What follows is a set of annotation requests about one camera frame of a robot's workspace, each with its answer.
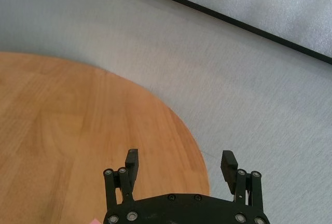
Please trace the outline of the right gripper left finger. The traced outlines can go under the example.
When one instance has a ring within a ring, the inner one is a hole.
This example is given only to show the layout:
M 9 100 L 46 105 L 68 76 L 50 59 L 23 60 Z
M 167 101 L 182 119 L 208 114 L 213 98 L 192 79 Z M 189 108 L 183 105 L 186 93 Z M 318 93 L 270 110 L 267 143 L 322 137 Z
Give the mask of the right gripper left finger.
M 124 164 L 117 171 L 106 169 L 103 172 L 107 206 L 117 205 L 117 188 L 120 189 L 122 203 L 133 201 L 133 188 L 139 169 L 138 149 L 128 150 Z

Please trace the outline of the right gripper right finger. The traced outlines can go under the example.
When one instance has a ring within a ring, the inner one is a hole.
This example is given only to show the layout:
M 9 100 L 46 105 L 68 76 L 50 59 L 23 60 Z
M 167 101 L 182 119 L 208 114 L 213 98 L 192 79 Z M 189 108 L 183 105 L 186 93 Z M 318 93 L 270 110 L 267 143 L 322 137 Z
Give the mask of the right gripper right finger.
M 220 168 L 233 201 L 248 206 L 263 206 L 261 173 L 258 171 L 246 172 L 238 168 L 237 160 L 230 150 L 224 150 Z

